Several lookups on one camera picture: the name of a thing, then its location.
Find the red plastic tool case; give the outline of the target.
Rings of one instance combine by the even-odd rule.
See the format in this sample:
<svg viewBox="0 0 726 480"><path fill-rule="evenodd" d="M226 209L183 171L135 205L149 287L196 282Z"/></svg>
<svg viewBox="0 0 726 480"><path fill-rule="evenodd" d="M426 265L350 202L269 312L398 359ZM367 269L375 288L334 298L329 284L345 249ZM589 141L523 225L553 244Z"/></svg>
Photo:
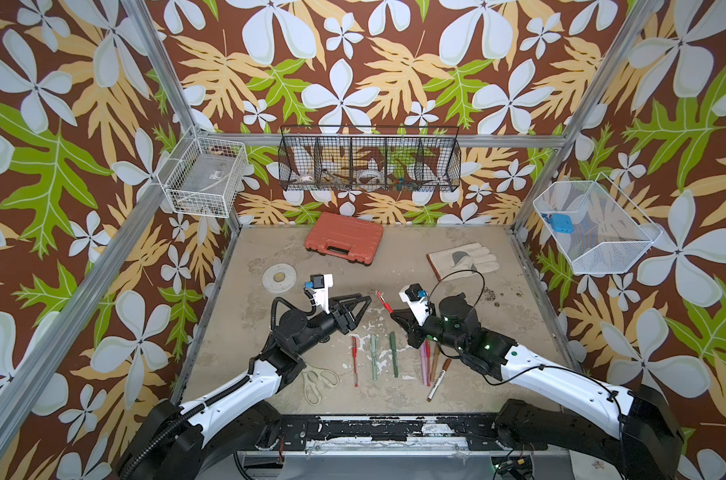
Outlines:
<svg viewBox="0 0 726 480"><path fill-rule="evenodd" d="M323 212L307 235L308 251L371 265L384 234L380 224Z"/></svg>

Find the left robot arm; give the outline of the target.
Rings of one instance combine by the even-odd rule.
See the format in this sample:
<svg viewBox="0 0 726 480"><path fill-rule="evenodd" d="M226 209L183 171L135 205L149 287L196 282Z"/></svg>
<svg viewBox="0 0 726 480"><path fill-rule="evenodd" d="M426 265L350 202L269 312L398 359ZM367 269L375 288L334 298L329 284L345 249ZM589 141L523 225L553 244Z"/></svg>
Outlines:
<svg viewBox="0 0 726 480"><path fill-rule="evenodd" d="M371 304L369 296L332 297L328 309L305 311L273 299L270 330L247 369L213 391L182 405L162 401L151 411L114 466L120 479L194 479L246 411L290 385L307 367L302 355L339 332L355 330Z"/></svg>

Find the brown white marker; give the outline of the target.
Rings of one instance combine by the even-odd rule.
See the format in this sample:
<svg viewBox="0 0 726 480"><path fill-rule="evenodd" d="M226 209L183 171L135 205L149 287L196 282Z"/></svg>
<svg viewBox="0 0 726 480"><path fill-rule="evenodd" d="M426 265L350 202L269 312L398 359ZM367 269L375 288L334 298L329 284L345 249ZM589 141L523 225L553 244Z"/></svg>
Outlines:
<svg viewBox="0 0 726 480"><path fill-rule="evenodd" d="M447 359L444 361L444 363L439 371L439 374L438 374L437 378L435 379L435 381L433 382L431 390L428 393L428 396L427 396L428 402L433 401L438 389L440 388L441 384L444 381L444 378L446 376L447 370L449 369L449 367L451 365L451 362L452 362L451 359Z"/></svg>

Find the pink marker pen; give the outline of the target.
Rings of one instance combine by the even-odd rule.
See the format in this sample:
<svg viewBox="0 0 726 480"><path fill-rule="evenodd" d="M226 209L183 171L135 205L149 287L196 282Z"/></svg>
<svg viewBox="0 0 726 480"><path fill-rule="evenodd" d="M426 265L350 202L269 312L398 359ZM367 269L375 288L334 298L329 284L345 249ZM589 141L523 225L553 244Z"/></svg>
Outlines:
<svg viewBox="0 0 726 480"><path fill-rule="evenodd" d="M420 366L422 381L425 386L430 385L430 356L429 356L429 341L424 340L419 347L420 353Z"/></svg>

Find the white mesh basket right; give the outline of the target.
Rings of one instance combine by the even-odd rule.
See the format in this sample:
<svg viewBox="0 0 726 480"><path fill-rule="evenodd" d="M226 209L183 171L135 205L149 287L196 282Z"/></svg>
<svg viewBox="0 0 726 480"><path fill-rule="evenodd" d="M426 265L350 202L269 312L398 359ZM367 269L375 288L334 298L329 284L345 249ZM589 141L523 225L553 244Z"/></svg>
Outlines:
<svg viewBox="0 0 726 480"><path fill-rule="evenodd" d="M662 236L662 228L607 175L594 180L559 180L533 207L576 275L627 273ZM572 234L555 233L553 213L569 215Z"/></svg>

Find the red brown pen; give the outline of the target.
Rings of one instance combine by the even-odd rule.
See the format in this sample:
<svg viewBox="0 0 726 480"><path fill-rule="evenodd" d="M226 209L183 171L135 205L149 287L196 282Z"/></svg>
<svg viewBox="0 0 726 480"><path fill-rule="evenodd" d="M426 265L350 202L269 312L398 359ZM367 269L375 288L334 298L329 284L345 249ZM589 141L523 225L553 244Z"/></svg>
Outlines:
<svg viewBox="0 0 726 480"><path fill-rule="evenodd" d="M431 365L429 370L429 380L431 382L434 382L437 378L438 374L438 363L440 360L440 352L438 349L438 345L433 342L432 346L430 347L430 353L431 353Z"/></svg>

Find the red pen on table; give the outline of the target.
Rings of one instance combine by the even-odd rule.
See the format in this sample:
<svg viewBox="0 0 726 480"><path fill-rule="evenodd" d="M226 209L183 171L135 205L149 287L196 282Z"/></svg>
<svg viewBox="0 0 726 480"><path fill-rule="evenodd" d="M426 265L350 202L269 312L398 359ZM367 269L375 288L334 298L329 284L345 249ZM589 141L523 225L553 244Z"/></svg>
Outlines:
<svg viewBox="0 0 726 480"><path fill-rule="evenodd" d="M353 378L354 387L359 387L359 373L358 373L358 339L353 336L351 338L351 354L352 354L352 365L353 365Z"/></svg>

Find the white tape roll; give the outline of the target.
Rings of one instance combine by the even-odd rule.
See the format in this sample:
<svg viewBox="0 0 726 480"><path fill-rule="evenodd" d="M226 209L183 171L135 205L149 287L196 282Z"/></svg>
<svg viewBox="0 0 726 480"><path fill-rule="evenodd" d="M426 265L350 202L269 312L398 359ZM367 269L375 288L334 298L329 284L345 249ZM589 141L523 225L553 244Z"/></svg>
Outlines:
<svg viewBox="0 0 726 480"><path fill-rule="evenodd" d="M262 276L263 287L272 294L289 291L297 282L297 272L287 263L278 263L267 268Z"/></svg>

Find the light green pen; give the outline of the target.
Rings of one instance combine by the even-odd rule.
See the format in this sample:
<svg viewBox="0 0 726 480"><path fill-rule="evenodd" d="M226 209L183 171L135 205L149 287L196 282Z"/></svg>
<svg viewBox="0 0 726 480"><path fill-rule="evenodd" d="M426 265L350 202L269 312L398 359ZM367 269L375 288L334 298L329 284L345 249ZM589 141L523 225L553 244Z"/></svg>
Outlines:
<svg viewBox="0 0 726 480"><path fill-rule="evenodd" d="M372 379L377 381L379 378L379 367L378 367L378 337L376 334L372 334L370 338L370 355L371 355L371 366L372 366Z"/></svg>

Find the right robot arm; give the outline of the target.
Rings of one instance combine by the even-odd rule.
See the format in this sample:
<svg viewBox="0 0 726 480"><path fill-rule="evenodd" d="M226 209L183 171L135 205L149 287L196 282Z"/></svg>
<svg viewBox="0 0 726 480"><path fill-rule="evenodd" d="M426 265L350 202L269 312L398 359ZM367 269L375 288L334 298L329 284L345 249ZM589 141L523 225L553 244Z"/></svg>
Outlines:
<svg viewBox="0 0 726 480"><path fill-rule="evenodd" d="M465 295L431 303L418 284L404 288L405 308L391 317L414 348L432 340L491 386L517 385L562 406L544 410L507 401L494 430L508 447L550 444L601 459L626 479L672 479L684 443L679 423L656 389L636 390L590 378L481 326Z"/></svg>

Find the dark green pen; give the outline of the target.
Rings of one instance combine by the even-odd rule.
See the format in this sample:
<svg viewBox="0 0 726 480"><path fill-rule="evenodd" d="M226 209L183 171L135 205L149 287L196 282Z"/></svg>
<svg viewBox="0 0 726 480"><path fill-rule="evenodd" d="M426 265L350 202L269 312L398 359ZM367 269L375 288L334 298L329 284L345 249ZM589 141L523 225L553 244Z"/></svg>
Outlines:
<svg viewBox="0 0 726 480"><path fill-rule="evenodd" d="M389 347L390 347L390 353L391 353L393 377L398 378L399 377L399 367L398 367L398 357L397 357L398 345L397 345L396 333L394 331L391 331L388 334L388 341L389 341Z"/></svg>

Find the red gel pen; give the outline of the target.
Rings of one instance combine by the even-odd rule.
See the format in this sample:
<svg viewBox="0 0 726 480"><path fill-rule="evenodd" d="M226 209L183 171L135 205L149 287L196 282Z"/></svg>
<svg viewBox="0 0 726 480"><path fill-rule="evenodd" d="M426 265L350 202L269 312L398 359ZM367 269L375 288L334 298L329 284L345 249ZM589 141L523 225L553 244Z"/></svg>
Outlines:
<svg viewBox="0 0 726 480"><path fill-rule="evenodd" d="M391 305L390 305L390 304L389 304L389 303L387 302L387 300L385 299L385 297L384 297L383 293L382 293L381 291L377 291L377 292L376 292L376 296L377 296L378 300L380 301L380 303L382 304L382 306L383 306L383 307L385 308L385 310L386 310L386 311L388 312L388 314L390 314L390 315L391 315L391 314L392 314L392 313L394 312L394 309L393 309L393 308L392 308L392 306L391 306Z"/></svg>

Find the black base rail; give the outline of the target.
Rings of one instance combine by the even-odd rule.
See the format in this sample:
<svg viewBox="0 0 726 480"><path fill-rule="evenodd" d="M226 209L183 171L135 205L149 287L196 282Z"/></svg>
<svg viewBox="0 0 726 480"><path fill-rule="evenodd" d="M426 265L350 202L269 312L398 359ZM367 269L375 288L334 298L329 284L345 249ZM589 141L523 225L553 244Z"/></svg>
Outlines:
<svg viewBox="0 0 726 480"><path fill-rule="evenodd" d="M337 439L404 446L427 438L456 440L458 448L491 451L501 447L493 413L400 415L282 415L259 430L255 447L267 451L304 451L312 442Z"/></svg>

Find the blue object in basket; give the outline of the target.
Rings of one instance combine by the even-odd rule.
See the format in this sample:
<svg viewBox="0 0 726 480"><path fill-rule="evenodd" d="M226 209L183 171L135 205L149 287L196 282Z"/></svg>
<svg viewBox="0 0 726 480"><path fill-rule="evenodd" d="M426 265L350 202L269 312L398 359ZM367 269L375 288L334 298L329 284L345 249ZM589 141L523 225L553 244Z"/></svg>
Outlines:
<svg viewBox="0 0 726 480"><path fill-rule="evenodd" d="M549 214L547 223L555 233L572 234L574 232L574 224L569 215L562 213Z"/></svg>

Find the white canvas work glove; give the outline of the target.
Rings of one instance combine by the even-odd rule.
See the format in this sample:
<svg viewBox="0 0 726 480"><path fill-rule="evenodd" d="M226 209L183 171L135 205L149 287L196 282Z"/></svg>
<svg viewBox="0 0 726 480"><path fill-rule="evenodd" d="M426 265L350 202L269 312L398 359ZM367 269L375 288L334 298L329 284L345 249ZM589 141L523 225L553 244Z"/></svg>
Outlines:
<svg viewBox="0 0 726 480"><path fill-rule="evenodd" d="M470 243L426 255L438 280L467 277L472 272L492 273L500 268L497 257L480 243Z"/></svg>

